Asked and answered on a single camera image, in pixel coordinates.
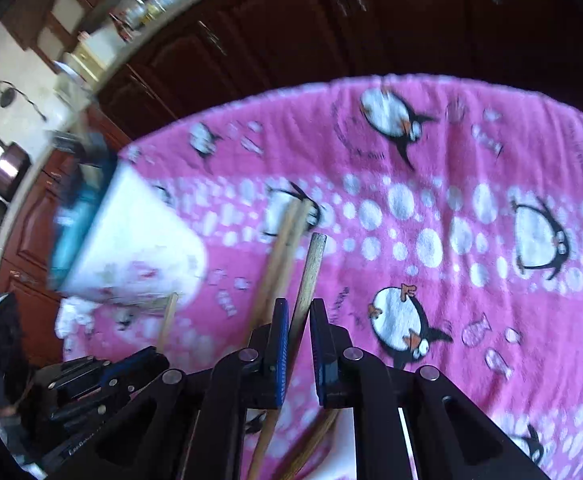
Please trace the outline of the pink penguin tablecloth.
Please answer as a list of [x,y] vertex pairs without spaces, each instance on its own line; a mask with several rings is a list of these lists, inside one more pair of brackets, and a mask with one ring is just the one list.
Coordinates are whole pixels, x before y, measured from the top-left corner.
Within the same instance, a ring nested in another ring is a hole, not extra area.
[[124,159],[203,242],[171,363],[235,351],[292,200],[327,237],[316,294],[394,367],[433,365],[553,479],[583,479],[583,113],[439,77],[272,91]]

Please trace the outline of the rice cooker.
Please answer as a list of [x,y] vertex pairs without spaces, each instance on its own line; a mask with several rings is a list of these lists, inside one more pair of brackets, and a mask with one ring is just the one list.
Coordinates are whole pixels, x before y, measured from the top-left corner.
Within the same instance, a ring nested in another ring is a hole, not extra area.
[[29,154],[16,142],[0,140],[0,198],[9,203],[31,167]]

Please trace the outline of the upper wooden wall cabinet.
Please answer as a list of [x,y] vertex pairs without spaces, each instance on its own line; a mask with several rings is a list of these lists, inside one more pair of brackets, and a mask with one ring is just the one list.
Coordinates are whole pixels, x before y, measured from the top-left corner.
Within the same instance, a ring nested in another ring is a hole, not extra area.
[[73,50],[80,25],[104,0],[14,0],[0,20],[22,50],[49,68]]

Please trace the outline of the dark wooden base cabinets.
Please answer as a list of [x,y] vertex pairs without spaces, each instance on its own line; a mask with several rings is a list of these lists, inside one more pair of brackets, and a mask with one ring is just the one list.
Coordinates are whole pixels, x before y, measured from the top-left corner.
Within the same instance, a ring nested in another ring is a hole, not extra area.
[[388,74],[480,79],[583,110],[583,2],[197,0],[116,61],[87,121],[118,149],[265,90]]

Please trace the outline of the white utensil holder blue rim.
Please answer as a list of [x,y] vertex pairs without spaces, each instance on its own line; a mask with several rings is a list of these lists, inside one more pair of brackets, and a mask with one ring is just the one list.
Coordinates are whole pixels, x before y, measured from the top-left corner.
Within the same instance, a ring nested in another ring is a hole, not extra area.
[[208,270],[201,237],[96,132],[56,131],[72,169],[61,182],[47,285],[96,304],[184,308]]

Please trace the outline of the cream microwave oven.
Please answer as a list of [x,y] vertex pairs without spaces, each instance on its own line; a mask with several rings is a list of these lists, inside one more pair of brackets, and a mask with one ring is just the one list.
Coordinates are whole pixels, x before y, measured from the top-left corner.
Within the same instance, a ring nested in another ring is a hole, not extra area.
[[60,70],[68,68],[95,87],[105,79],[117,54],[118,50],[108,40],[90,36],[80,40],[72,52],[64,52],[55,65]]

